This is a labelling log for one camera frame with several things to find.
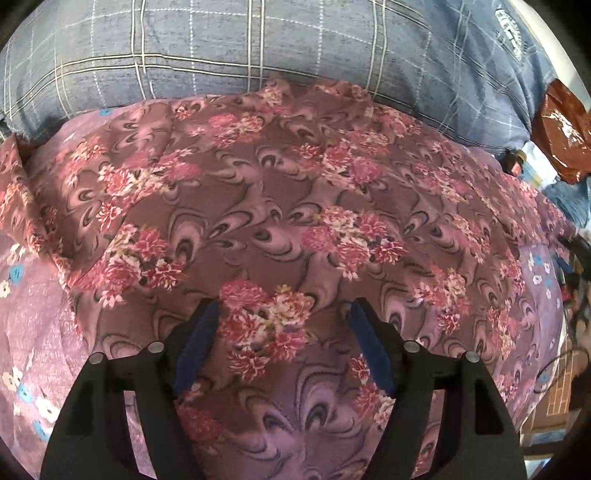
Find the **brown plastic bag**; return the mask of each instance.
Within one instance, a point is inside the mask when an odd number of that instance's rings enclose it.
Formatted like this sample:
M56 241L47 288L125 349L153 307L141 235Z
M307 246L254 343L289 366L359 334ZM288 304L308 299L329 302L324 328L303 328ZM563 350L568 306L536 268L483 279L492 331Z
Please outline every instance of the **brown plastic bag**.
M546 92L531 139L565 182L577 183L591 173L591 116L560 80Z

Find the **pillowcase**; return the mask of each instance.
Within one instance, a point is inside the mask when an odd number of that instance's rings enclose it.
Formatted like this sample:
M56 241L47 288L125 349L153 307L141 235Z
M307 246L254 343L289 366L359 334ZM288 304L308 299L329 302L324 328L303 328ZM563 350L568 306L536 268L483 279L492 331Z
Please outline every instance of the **pillowcase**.
M281 73L364 86L494 154L530 139L556 76L505 0L50 0L4 47L0 72L7 125L36 141L80 113L256 91Z

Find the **metal screw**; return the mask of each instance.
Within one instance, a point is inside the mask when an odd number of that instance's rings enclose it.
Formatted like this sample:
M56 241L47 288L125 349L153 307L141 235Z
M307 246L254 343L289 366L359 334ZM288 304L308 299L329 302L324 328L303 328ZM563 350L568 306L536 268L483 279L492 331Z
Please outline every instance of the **metal screw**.
M421 346L417 342L409 340L408 342L404 342L404 349L408 353L417 353L421 349Z
M480 361L480 355L476 352L466 352L466 360L470 363L477 364Z
M148 352L150 353L160 353L164 350L164 344L162 342L152 342L148 345Z
M92 365L98 365L99 363L101 363L101 362L103 361L103 357L104 357L104 355L103 355L102 353L100 353L100 352L96 352L96 353L93 353L93 354L92 354L92 355L89 357L88 361L89 361L89 362L90 362Z

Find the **purple bedsheet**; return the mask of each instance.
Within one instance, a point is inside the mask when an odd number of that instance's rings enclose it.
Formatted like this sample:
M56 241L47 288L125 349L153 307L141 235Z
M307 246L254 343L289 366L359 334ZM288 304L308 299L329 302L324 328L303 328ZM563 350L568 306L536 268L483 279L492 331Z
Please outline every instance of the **purple bedsheet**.
M573 226L358 87L90 113L36 150L12 137L0 165L0 435L33 475L88 354L136 353L205 297L219 334L177 408L210 478L361 475L394 403L343 321L358 296L432 352L478 351L516 426L539 399L562 320L549 249Z

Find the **white printed logo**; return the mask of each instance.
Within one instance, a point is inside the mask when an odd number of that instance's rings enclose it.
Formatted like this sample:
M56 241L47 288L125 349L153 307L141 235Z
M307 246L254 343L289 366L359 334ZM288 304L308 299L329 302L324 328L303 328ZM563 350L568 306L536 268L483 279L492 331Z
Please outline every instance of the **white printed logo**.
M517 22L509 16L502 8L495 11L496 19L499 21L501 28L505 32L505 36L511 47L513 48L513 55L517 61L521 61L523 58L523 39L521 38L521 32Z

